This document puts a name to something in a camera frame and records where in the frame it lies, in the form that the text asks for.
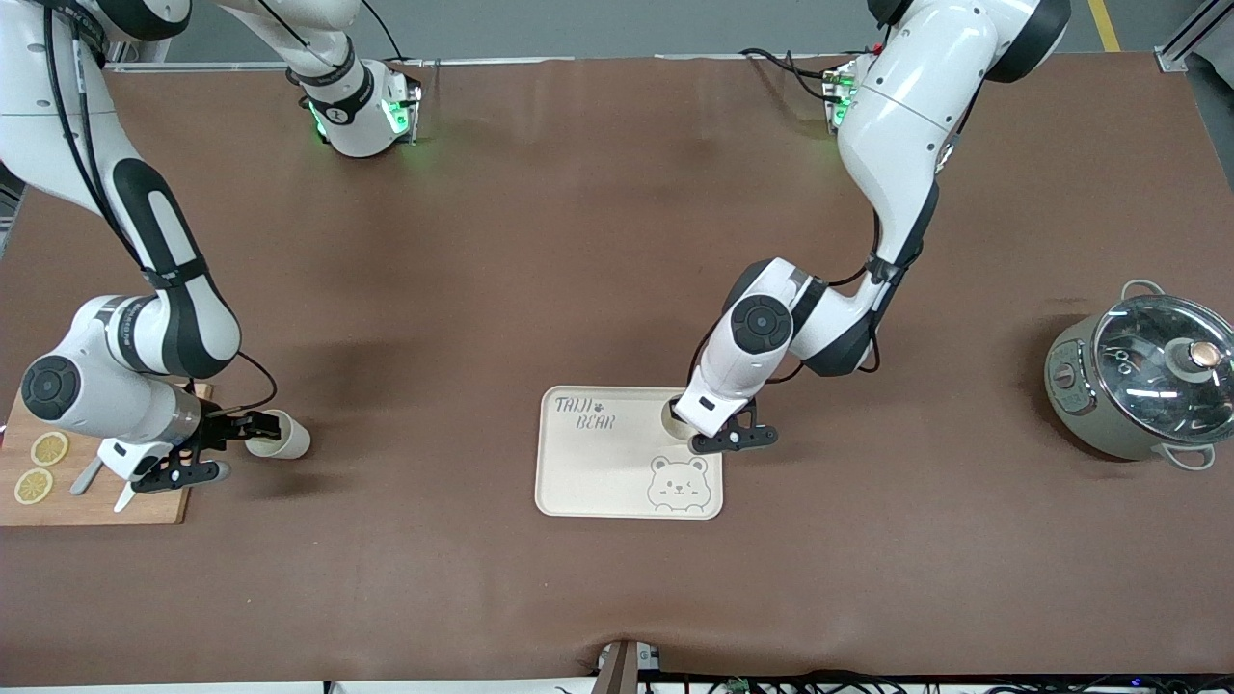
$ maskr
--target cutting board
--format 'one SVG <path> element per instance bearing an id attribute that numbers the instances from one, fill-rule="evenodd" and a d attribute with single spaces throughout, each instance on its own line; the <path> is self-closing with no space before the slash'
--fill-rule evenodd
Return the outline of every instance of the cutting board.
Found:
<path id="1" fill-rule="evenodd" d="M 210 385 L 197 384 L 199 398 L 210 398 Z M 30 447 L 48 431 L 60 431 L 69 438 L 69 452 L 49 468 L 52 493 L 42 501 L 23 506 L 14 496 L 17 478 L 37 467 L 30 459 Z M 7 427 L 0 446 L 0 526 L 51 526 L 51 525 L 174 525 L 184 519 L 184 505 L 189 500 L 188 489 L 138 494 L 121 512 L 114 512 L 116 499 L 126 484 L 105 466 L 94 478 L 94 484 L 80 496 L 69 494 L 69 488 L 85 469 L 99 449 L 99 440 L 58 430 L 30 414 L 17 394 L 9 412 Z"/>

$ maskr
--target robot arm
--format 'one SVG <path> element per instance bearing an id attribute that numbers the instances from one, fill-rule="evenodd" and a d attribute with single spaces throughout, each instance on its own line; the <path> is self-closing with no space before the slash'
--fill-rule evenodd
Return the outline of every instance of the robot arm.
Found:
<path id="1" fill-rule="evenodd" d="M 359 0 L 215 0 L 288 63 L 308 95 L 317 131 L 348 157 L 371 157 L 394 142 L 415 141 L 421 89 L 378 61 L 355 57 L 342 32 Z"/>
<path id="2" fill-rule="evenodd" d="M 31 185 L 102 216 L 154 290 L 83 305 L 64 340 L 27 369 L 22 399 L 48 424 L 104 438 L 99 457 L 147 483 L 137 490 L 221 479 L 225 467 L 196 459 L 154 479 L 157 464 L 190 440 L 200 452 L 279 435 L 260 414 L 207 421 L 217 405 L 164 380 L 217 374 L 239 351 L 239 326 L 170 188 L 125 135 L 99 64 L 106 38 L 165 37 L 188 15 L 189 0 L 0 0 L 0 159 Z"/>
<path id="3" fill-rule="evenodd" d="M 673 408 L 706 437 L 745 408 L 787 353 L 818 375 L 849 374 L 866 359 L 891 298 L 922 252 L 948 137 L 985 79 L 1013 82 L 1032 72 L 1070 19 L 1067 0 L 869 2 L 880 22 L 895 26 L 854 88 L 838 144 L 881 221 L 880 241 L 851 296 L 780 258 L 747 268 Z"/>

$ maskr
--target lemon slice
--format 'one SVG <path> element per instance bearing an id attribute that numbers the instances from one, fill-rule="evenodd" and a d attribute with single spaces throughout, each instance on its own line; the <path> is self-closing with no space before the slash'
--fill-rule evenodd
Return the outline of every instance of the lemon slice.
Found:
<path id="1" fill-rule="evenodd" d="M 52 493 L 52 473 L 43 468 L 33 468 L 23 472 L 17 479 L 17 485 L 12 488 L 12 495 L 17 503 L 28 506 L 37 504 Z"/>
<path id="2" fill-rule="evenodd" d="M 30 447 L 30 459 L 36 466 L 51 467 L 69 454 L 69 437 L 58 431 L 48 431 L 35 440 Z"/>

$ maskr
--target electric pot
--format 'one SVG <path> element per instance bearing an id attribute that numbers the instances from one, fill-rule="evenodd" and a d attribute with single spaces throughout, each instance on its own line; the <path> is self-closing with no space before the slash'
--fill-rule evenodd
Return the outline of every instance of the electric pot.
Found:
<path id="1" fill-rule="evenodd" d="M 1129 296 L 1133 286 L 1150 294 Z M 1132 280 L 1114 307 L 1054 341 L 1045 387 L 1054 411 L 1093 448 L 1208 469 L 1213 445 L 1234 436 L 1234 328 L 1155 283 Z M 1202 462 L 1188 464 L 1181 452 Z"/>

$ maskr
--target paper cup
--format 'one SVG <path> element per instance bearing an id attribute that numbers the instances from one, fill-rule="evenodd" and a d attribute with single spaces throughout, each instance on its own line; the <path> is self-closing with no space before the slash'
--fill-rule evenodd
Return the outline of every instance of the paper cup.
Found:
<path id="1" fill-rule="evenodd" d="M 269 438 L 249 438 L 244 442 L 244 447 L 248 452 L 257 456 L 258 458 L 299 458 L 305 454 L 308 449 L 308 445 L 312 443 L 312 437 L 308 436 L 308 430 L 300 425 L 296 420 L 291 419 L 291 415 L 284 412 L 283 410 L 265 410 L 265 414 L 274 415 L 279 417 L 279 436 L 278 441 Z"/>
<path id="2" fill-rule="evenodd" d="M 664 431 L 668 431 L 673 438 L 690 441 L 698 433 L 698 430 L 673 416 L 673 405 L 679 398 L 680 395 L 664 404 L 664 408 L 660 410 L 660 424 L 664 425 Z"/>

